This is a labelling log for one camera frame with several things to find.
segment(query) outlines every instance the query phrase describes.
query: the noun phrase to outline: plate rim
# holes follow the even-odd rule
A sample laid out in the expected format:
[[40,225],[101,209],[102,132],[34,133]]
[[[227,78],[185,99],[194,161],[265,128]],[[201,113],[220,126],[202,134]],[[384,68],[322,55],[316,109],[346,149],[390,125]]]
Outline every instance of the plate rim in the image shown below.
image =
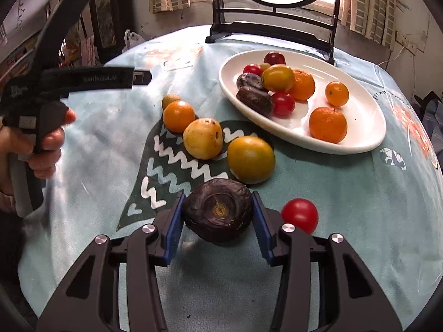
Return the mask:
[[[366,88],[359,82],[357,81],[354,77],[352,77],[351,75],[349,75],[348,73],[344,72],[343,70],[339,69],[338,67],[331,65],[325,61],[322,61],[321,59],[318,59],[316,57],[298,52],[298,51],[292,51],[292,50],[288,50],[288,49],[284,49],[284,48],[280,48],[280,50],[284,50],[286,52],[289,53],[294,53],[297,55],[302,56],[303,58],[307,58],[310,60],[314,60],[316,61],[316,63],[320,63],[320,64],[325,64],[328,67],[332,67],[333,69],[338,70],[340,73],[343,73],[345,75],[347,75],[348,77],[352,78],[356,83],[358,83],[360,85],[360,87],[370,96],[372,97],[372,95],[369,93],[368,90],[366,90]],[[372,151],[373,149],[377,148],[385,139],[386,137],[386,118],[385,115],[383,114],[382,109],[380,108],[380,106],[378,105],[378,103],[375,101],[375,106],[376,109],[380,112],[381,116],[382,116],[382,125],[384,128],[383,134],[381,134],[380,138],[378,138],[374,143],[372,143],[371,145],[366,145],[366,146],[343,146],[343,145],[338,145],[335,143],[331,143],[331,142],[326,142],[326,141],[322,141],[322,140],[318,140],[316,138],[313,138],[311,136],[300,136],[297,134],[294,134],[291,132],[290,129],[288,129],[285,126],[282,126],[280,124],[278,124],[275,121],[272,121],[271,119],[264,117],[262,115],[260,115],[258,112],[254,111],[252,108],[246,106],[244,103],[242,103],[241,101],[239,101],[233,94],[229,93],[229,89],[227,88],[227,86],[223,83],[222,80],[222,70],[225,67],[225,65],[234,57],[237,57],[239,55],[243,55],[243,54],[247,54],[247,53],[251,53],[251,52],[272,52],[275,50],[270,50],[270,49],[257,49],[257,50],[249,50],[249,51],[243,51],[240,53],[236,53],[230,57],[228,57],[223,64],[220,66],[219,70],[218,70],[218,81],[220,84],[220,87],[222,88],[223,93],[225,94],[225,96],[229,99],[229,101],[231,101],[232,105],[234,105],[235,108],[237,108],[237,110],[242,113],[243,116],[245,116],[246,118],[248,118],[249,120],[251,120],[254,124],[258,125],[255,121],[253,121],[249,116],[246,116],[237,106],[236,104],[241,104],[243,105],[243,107],[245,107],[247,110],[249,110],[249,112],[251,113],[251,115],[254,118],[257,118],[259,120],[259,122],[261,122],[263,125],[270,125],[273,129],[277,130],[279,132],[279,135],[276,135],[275,132],[271,132],[268,131],[265,127],[258,125],[260,128],[265,129],[266,131],[268,131],[270,134],[273,134],[275,136],[277,136],[278,138],[282,138],[283,140],[296,145],[296,146],[300,146],[302,148],[305,149],[310,149],[311,151],[317,151],[317,152],[321,152],[321,153],[326,153],[326,154],[335,154],[335,155],[350,155],[350,154],[361,154],[364,152],[369,152]],[[292,136],[292,140],[293,141],[297,141],[297,143],[294,143],[293,141],[288,141],[287,139],[283,138],[280,136],[280,134],[284,135],[284,134],[288,134],[290,133]]]

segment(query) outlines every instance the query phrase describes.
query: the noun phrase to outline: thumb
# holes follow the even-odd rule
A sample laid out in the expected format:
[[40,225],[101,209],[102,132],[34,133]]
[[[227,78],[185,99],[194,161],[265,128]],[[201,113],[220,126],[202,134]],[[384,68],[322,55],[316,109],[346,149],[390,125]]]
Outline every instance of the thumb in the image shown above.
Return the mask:
[[19,129],[6,126],[0,129],[0,154],[30,154],[33,149],[32,143]]

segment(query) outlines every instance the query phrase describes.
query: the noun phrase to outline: finger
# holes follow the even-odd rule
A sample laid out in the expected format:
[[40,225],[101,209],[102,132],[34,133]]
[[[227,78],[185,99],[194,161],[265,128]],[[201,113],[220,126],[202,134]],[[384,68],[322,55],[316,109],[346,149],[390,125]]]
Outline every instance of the finger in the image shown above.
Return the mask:
[[54,151],[60,148],[64,142],[65,131],[60,127],[43,137],[42,149],[45,151]]
[[50,168],[34,171],[35,177],[45,180],[46,178],[51,178],[55,173],[55,166],[51,166]]
[[69,125],[76,120],[75,112],[72,109],[66,111],[65,120],[63,121],[63,125]]
[[31,142],[19,129],[6,126],[0,129],[0,153],[30,154],[33,149]]
[[60,156],[60,149],[56,149],[55,151],[42,152],[41,154],[34,155],[29,158],[29,167],[36,171],[50,168],[60,159]]

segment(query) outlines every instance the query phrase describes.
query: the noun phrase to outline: human hand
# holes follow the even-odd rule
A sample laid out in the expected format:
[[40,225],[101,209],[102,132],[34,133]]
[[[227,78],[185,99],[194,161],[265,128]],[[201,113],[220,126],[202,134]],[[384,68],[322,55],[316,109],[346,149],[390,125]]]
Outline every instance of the human hand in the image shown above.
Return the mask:
[[[66,112],[64,125],[75,121],[75,113],[69,109]],[[29,167],[34,170],[37,178],[50,178],[55,173],[55,163],[61,156],[60,147],[65,142],[65,131],[60,127],[46,135],[42,140],[43,152],[31,156],[28,160]],[[32,144],[17,128],[4,126],[0,129],[0,191],[12,195],[12,184],[9,176],[7,154],[30,154]]]

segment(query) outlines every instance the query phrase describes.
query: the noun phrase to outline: tablecloth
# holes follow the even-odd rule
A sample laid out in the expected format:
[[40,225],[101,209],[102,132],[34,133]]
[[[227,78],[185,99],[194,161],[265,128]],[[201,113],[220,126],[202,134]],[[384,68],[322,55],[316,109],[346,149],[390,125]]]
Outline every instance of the tablecloth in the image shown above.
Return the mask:
[[[275,149],[274,175],[254,186],[280,210],[295,197],[320,214],[315,235],[342,233],[370,268],[406,328],[442,277],[443,178],[432,145],[410,104],[381,68],[335,50],[335,64],[360,82],[386,117],[387,134],[371,152],[321,154],[261,130],[230,104],[218,70],[230,56],[276,48],[320,57],[312,48],[235,35],[205,44],[209,26],[186,28],[139,45],[109,65],[150,68],[152,82],[132,90],[71,94],[77,121],[66,128],[63,156],[44,205],[25,220],[21,287],[37,315],[94,236],[130,234],[214,176],[229,177],[225,158],[198,162],[162,124],[161,99],[177,93],[199,117],[216,118],[225,142],[256,133]],[[120,268],[122,329],[128,330],[125,267]],[[177,257],[157,268],[170,332],[269,330],[281,269],[261,257],[254,230],[232,247],[201,240],[186,227]],[[310,327],[316,327],[313,269]]]

